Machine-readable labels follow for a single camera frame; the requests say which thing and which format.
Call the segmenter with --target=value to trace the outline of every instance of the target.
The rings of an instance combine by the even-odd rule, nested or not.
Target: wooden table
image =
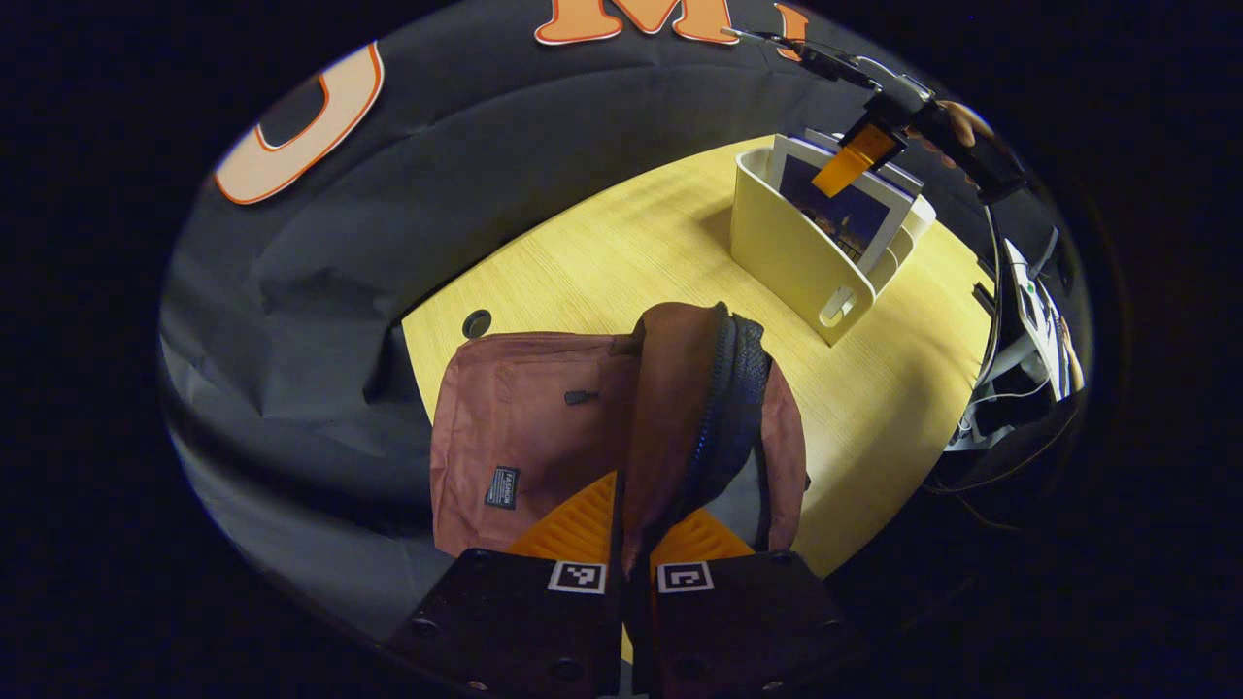
[[[812,486],[794,550],[827,575],[897,512],[952,435],[988,338],[989,318],[971,292],[989,282],[966,245],[935,224],[875,307],[829,347],[730,257],[733,158],[761,146],[772,137],[602,192],[497,250],[401,325],[434,415],[475,310],[492,313],[488,333],[624,333],[661,301],[725,301],[764,326],[764,348],[802,410]]]

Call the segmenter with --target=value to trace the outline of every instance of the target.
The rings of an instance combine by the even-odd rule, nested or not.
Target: backpack label
[[[496,466],[496,471],[492,473],[492,485],[487,489],[484,504],[493,507],[512,510],[516,506],[515,500],[517,499],[517,495],[518,469]]]

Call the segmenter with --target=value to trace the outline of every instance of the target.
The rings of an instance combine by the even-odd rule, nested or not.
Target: human hand
[[[958,143],[962,143],[967,148],[976,144],[976,133],[979,133],[984,138],[994,138],[997,136],[993,132],[993,128],[988,126],[984,119],[979,118],[979,114],[977,114],[971,107],[960,104],[958,102],[950,102],[947,100],[937,100],[936,103],[940,104],[950,116],[950,124],[953,126],[953,133],[958,137]],[[922,136],[920,136],[920,132],[914,128],[906,127],[906,136],[920,139],[920,142],[924,143],[924,147],[932,153],[941,153],[940,148],[933,146],[930,141],[926,141]],[[953,158],[946,155],[945,153],[941,153],[941,164],[950,169],[958,167],[958,164],[953,162]],[[971,177],[967,177],[967,182],[975,184],[975,180],[972,180]]]

